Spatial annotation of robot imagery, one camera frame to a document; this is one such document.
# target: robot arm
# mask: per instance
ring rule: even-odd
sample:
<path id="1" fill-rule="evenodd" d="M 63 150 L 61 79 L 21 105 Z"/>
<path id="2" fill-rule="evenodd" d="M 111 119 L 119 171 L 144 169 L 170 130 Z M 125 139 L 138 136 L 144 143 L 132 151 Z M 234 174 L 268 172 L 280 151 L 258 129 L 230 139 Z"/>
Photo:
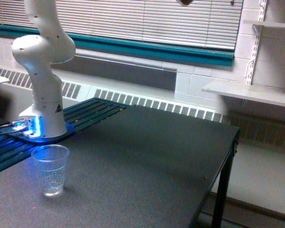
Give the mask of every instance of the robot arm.
<path id="1" fill-rule="evenodd" d="M 25 12 L 40 36 L 15 39 L 12 53 L 28 71 L 33 87 L 33 105 L 19 117 L 34 119 L 34 130 L 23 132 L 30 138 L 53 138 L 67 132 L 62 106 L 61 80 L 51 64 L 71 60 L 75 55 L 73 40 L 62 29 L 55 0 L 25 0 Z"/>

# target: table leg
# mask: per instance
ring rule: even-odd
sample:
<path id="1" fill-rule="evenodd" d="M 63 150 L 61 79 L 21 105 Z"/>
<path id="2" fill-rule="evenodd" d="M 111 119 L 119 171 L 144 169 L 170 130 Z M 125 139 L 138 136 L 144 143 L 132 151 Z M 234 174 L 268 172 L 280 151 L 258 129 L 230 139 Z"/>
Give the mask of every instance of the table leg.
<path id="1" fill-rule="evenodd" d="M 212 225 L 211 225 L 212 228 L 220 228 L 222 222 L 233 157 L 234 157 L 234 147 L 233 149 L 231 149 L 227 161 L 225 162 L 220 172 L 218 193 L 215 201 L 215 207 L 212 218 Z"/>

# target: clear plastic cup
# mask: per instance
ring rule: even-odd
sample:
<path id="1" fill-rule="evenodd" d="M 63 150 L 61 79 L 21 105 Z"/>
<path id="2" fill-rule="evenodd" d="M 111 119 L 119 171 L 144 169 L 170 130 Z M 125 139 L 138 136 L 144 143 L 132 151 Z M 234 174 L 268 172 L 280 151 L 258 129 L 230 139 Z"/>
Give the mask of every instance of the clear plastic cup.
<path id="1" fill-rule="evenodd" d="M 41 194 L 59 195 L 66 179 L 66 162 L 70 151 L 65 146 L 45 145 L 32 152 Z"/>

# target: white cinder block wall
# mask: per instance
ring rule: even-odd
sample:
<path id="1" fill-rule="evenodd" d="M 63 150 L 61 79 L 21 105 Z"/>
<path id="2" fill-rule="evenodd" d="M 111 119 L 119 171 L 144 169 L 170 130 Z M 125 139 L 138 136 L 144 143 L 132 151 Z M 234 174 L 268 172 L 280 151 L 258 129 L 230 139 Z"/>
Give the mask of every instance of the white cinder block wall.
<path id="1" fill-rule="evenodd" d="M 235 59 L 232 67 L 197 64 L 184 65 L 106 53 L 103 53 L 103 59 L 111 58 L 110 60 L 112 60 L 112 58 L 115 58 L 119 62 L 177 71 L 173 99 L 205 105 L 215 109 L 227 109 L 227 111 L 232 110 L 256 115 L 261 114 L 268 118 L 285 121 L 285 108 L 253 102 L 248 102 L 247 107 L 242 107 L 239 99 L 225 98 L 201 91 L 211 80 L 232 80 L 245 83 L 246 79 L 244 76 L 247 64 L 251 58 L 255 31 L 252 25 L 243 24 L 242 21 L 244 19 L 258 20 L 260 13 L 258 3 L 258 0 L 244 0 Z M 268 1 L 266 20 L 285 23 L 285 0 Z M 15 62 L 11 54 L 12 41 L 12 39 L 0 38 L 0 65 L 9 68 L 22 68 Z M 285 89 L 285 29 L 263 29 L 253 83 Z"/>

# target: window sill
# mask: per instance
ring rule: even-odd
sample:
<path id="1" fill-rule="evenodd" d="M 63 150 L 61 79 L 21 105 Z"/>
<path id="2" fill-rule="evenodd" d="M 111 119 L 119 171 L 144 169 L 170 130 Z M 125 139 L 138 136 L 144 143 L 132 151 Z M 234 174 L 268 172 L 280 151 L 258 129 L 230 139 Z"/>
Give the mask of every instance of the window sill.
<path id="1" fill-rule="evenodd" d="M 39 34 L 37 29 L 0 25 L 0 36 L 21 37 Z M 232 66 L 234 52 L 178 47 L 163 44 L 144 43 L 115 38 L 96 37 L 68 33 L 76 46 L 108 52 L 124 53 L 142 57 L 152 57 L 165 61 Z"/>

